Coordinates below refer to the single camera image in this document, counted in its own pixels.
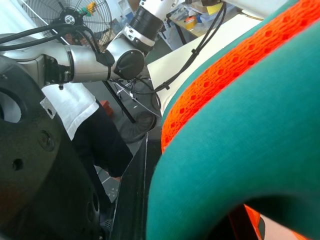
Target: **screw hole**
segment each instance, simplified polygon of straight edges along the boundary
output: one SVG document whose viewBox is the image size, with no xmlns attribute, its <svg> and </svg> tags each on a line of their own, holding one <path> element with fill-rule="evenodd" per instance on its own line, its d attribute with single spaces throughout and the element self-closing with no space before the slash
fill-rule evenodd
<svg viewBox="0 0 320 240">
<path fill-rule="evenodd" d="M 19 171 L 21 169 L 24 168 L 24 162 L 22 161 L 22 159 L 16 159 L 12 162 L 12 168 L 15 171 Z"/>
<path fill-rule="evenodd" d="M 43 147 L 44 150 L 51 152 L 55 149 L 55 140 L 54 138 L 50 135 L 45 130 L 42 130 L 39 135 L 38 135 L 38 142 Z"/>
</svg>

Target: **yellow object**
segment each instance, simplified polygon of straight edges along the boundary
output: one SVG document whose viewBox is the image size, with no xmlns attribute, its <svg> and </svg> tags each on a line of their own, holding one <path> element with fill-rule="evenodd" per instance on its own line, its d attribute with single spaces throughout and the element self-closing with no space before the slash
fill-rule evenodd
<svg viewBox="0 0 320 240">
<path fill-rule="evenodd" d="M 185 21 L 185 29 L 187 29 L 188 31 L 191 31 L 194 29 L 194 27 L 197 24 L 197 18 L 195 16 L 190 16 L 188 17 Z"/>
<path fill-rule="evenodd" d="M 213 6 L 207 6 L 206 9 L 208 10 L 208 14 L 212 15 L 212 14 L 215 14 L 216 12 L 218 12 L 221 9 L 222 4 L 223 3 L 221 2 L 221 3 L 218 3 Z"/>
<path fill-rule="evenodd" d="M 93 15 L 94 12 L 96 11 L 96 10 L 95 10 L 95 7 L 96 7 L 96 6 L 97 6 L 96 2 L 93 1 L 93 2 L 91 2 L 86 8 L 88 9 L 88 12 Z"/>
</svg>

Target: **green cushion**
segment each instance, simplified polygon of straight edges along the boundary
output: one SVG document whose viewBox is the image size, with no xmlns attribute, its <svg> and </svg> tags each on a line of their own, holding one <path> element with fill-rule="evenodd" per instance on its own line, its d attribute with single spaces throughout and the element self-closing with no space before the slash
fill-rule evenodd
<svg viewBox="0 0 320 240">
<path fill-rule="evenodd" d="M 320 23 L 202 108 L 161 157 L 147 240 L 201 239 L 235 206 L 320 239 Z"/>
<path fill-rule="evenodd" d="M 180 88 L 176 91 L 172 99 L 169 101 L 169 104 L 164 110 L 164 113 L 162 115 L 162 124 L 165 122 L 170 109 L 174 106 L 175 102 L 178 100 L 178 98 L 181 96 L 181 94 L 189 87 L 189 85 L 197 79 L 207 68 L 209 68 L 211 65 L 213 65 L 216 61 L 218 61 L 220 58 L 222 58 L 225 54 L 230 52 L 231 49 L 234 49 L 236 46 L 238 46 L 239 43 L 241 43 L 243 40 L 251 37 L 257 30 L 261 29 L 263 26 L 268 24 L 272 19 L 274 19 L 279 14 L 283 13 L 285 10 L 287 10 L 289 7 L 293 6 L 298 0 L 289 0 L 286 4 L 284 4 L 279 10 L 277 10 L 275 13 L 267 17 L 264 21 L 259 23 L 257 26 L 243 34 L 242 36 L 238 37 L 236 40 L 234 40 L 232 43 L 221 49 L 219 52 L 217 52 L 215 55 L 210 57 L 207 61 L 205 61 L 198 69 L 191 74 L 187 80 L 180 86 Z"/>
</svg>

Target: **fan guard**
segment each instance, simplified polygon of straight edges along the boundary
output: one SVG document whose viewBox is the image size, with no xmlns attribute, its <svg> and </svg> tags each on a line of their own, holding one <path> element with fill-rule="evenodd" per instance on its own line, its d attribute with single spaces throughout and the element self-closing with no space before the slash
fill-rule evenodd
<svg viewBox="0 0 320 240">
<path fill-rule="evenodd" d="M 106 0 L 24 0 L 23 8 L 38 27 L 56 23 L 86 26 L 93 31 L 102 51 L 110 41 L 112 15 Z M 51 31 L 42 34 L 53 35 Z M 78 33 L 67 34 L 64 39 L 69 44 L 89 46 Z"/>
</svg>

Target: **white shirt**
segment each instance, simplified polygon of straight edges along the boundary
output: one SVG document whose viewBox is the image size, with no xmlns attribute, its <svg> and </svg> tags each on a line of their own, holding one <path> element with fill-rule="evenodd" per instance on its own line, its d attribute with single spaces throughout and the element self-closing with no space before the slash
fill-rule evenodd
<svg viewBox="0 0 320 240">
<path fill-rule="evenodd" d="M 17 0 L 0 0 L 0 6 L 0 34 L 19 33 L 36 27 Z M 32 37 L 39 39 L 43 36 L 34 34 Z M 82 83 L 67 83 L 63 90 L 58 85 L 49 85 L 42 91 L 60 116 L 71 140 L 80 124 L 99 108 L 96 98 Z"/>
</svg>

